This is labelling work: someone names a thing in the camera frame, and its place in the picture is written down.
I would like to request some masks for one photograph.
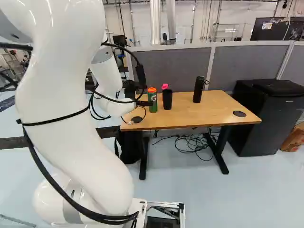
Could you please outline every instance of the wooden table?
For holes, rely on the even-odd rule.
[[[211,147],[214,157],[223,174],[228,174],[229,170],[221,156],[227,142],[232,125],[257,124],[261,119],[251,111],[234,100],[231,96],[222,90],[204,91],[201,102],[196,104],[192,101],[193,92],[173,93],[172,109],[164,110],[162,103],[162,94],[157,94],[158,111],[150,113],[146,107],[146,117],[140,122],[132,125],[122,123],[121,131],[144,131],[157,129],[174,129],[185,127],[211,127],[222,126],[217,143],[211,139],[209,133],[204,136]],[[146,101],[147,95],[143,95],[141,100]],[[234,115],[234,111],[241,111],[246,114],[245,117]],[[129,122],[134,116],[143,117],[144,110],[136,108],[134,111],[126,114],[124,120]],[[143,137],[142,142],[142,160],[140,168],[140,179],[146,177],[147,152],[149,138]]]

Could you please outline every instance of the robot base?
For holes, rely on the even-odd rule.
[[[145,228],[185,228],[186,209],[179,202],[148,202],[147,211],[155,209],[173,219],[146,216]]]
[[[150,209],[155,209],[173,219],[161,217],[149,217],[147,212]],[[163,223],[172,223],[174,228],[185,228],[186,210],[183,203],[178,202],[147,202],[143,199],[133,198],[132,204],[129,208],[129,214],[139,211],[137,217],[136,228],[162,228]],[[123,226],[123,228],[130,228],[132,222]]]

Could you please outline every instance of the gray cubicle partition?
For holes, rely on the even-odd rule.
[[[237,80],[276,78],[288,45],[216,47],[209,90],[232,91]]]
[[[210,47],[136,51],[135,56],[143,64],[147,86],[161,91],[163,83],[169,83],[174,92],[193,91],[197,76],[206,76]],[[137,79],[132,60],[134,79]]]
[[[294,45],[281,80],[291,80],[304,86],[304,46]]]
[[[196,76],[207,77],[210,84],[206,89],[232,91],[237,80],[278,77],[288,59],[287,51],[290,53],[292,42],[218,42],[132,47],[130,50],[144,66],[147,85],[158,91],[163,83],[169,83],[174,92],[193,91]],[[304,69],[304,64],[296,64]],[[134,75],[136,80],[135,65],[132,59],[130,77],[133,79]]]

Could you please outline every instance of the gray floor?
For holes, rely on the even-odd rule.
[[[0,101],[13,94],[0,93]],[[22,135],[17,118],[14,106],[0,113],[0,138]],[[110,119],[96,127],[119,123],[119,119]],[[114,151],[113,138],[103,141]],[[208,157],[210,150],[200,155]],[[1,150],[0,156],[0,213],[47,227],[31,205],[33,191],[43,178],[28,150]],[[135,197],[184,202],[187,228],[303,227],[304,148],[295,153],[239,158],[227,145],[223,157],[229,175],[221,174],[215,160],[204,162],[194,154],[179,153],[173,138],[150,144],[147,179],[138,179],[138,163],[129,166]],[[1,227],[7,225],[0,220]]]

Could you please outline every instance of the trash can lid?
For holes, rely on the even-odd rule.
[[[263,91],[269,96],[301,96],[304,95],[304,87],[289,80],[273,80],[254,82],[253,87]]]

